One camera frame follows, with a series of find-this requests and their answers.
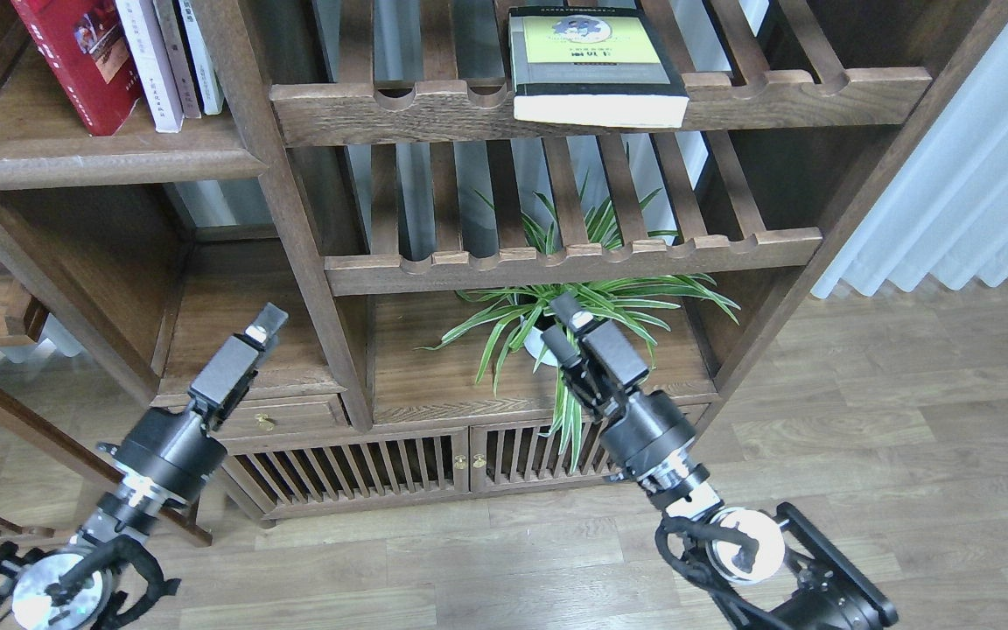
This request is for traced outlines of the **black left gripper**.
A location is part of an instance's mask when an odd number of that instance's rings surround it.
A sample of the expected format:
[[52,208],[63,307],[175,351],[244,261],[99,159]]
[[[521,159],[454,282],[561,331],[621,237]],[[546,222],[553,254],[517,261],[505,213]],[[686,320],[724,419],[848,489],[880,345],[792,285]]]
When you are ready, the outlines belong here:
[[265,303],[244,334],[227,339],[188,386],[179,412],[150,408],[116,446],[109,447],[122,481],[115,497],[135,510],[192,505],[227,450],[211,434],[249,392],[257,369],[291,316]]

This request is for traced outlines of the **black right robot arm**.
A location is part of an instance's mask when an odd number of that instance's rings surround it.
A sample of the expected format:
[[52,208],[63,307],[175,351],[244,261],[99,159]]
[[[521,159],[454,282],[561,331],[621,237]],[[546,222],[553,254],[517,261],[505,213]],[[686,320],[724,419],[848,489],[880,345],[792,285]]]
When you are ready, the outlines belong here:
[[691,456],[692,422],[667,392],[644,392],[648,364],[611,320],[565,292],[543,340],[563,384],[619,468],[661,512],[657,553],[705,591],[735,629],[883,629],[899,621],[877,589],[797,507],[775,514],[727,506]]

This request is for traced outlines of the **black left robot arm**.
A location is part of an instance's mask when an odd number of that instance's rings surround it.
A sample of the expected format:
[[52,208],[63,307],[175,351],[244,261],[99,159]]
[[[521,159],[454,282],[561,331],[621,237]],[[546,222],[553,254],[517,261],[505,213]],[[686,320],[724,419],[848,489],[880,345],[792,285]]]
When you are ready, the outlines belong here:
[[122,473],[56,550],[0,545],[0,610],[24,629],[120,629],[179,590],[145,548],[164,507],[188,507],[227,457],[214,437],[249,392],[287,311],[265,304],[192,380],[179,411],[151,407],[119,444],[100,443]]

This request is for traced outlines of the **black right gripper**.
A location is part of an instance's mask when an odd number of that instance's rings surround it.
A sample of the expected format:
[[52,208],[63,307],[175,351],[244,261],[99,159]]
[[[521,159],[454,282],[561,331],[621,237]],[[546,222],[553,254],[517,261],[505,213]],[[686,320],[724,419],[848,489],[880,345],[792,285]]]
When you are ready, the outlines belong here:
[[692,462],[692,422],[667,392],[644,392],[648,364],[611,320],[593,320],[571,292],[549,302],[560,325],[541,335],[563,371],[568,390],[607,423],[600,442],[623,479],[641,489],[695,489],[703,482],[703,468]]

